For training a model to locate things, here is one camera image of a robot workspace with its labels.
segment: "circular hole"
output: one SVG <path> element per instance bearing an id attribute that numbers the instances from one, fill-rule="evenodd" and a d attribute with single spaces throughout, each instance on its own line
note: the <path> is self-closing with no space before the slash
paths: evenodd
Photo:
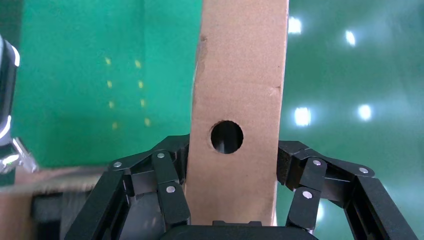
<path id="1" fill-rule="evenodd" d="M 243 131 L 233 121 L 222 121 L 213 127 L 210 140 L 218 152 L 232 154 L 242 146 Z"/>

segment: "screw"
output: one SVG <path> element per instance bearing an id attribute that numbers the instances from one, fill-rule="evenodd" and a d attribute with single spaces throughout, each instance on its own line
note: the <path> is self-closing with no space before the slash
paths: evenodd
<path id="1" fill-rule="evenodd" d="M 169 186 L 169 187 L 167 187 L 167 188 L 166 188 L 166 192 L 167 192 L 167 193 L 173 193 L 173 192 L 175 192 L 175 187 L 174 187 L 174 186 Z"/>
<path id="2" fill-rule="evenodd" d="M 307 198 L 307 199 L 311 199 L 312 198 L 312 193 L 308 192 L 308 191 L 303 191 L 302 195 Z"/>
<path id="3" fill-rule="evenodd" d="M 367 174 L 368 173 L 368 170 L 366 168 L 363 168 L 363 167 L 360 167 L 359 168 L 359 171 L 361 171 L 364 174 Z"/>

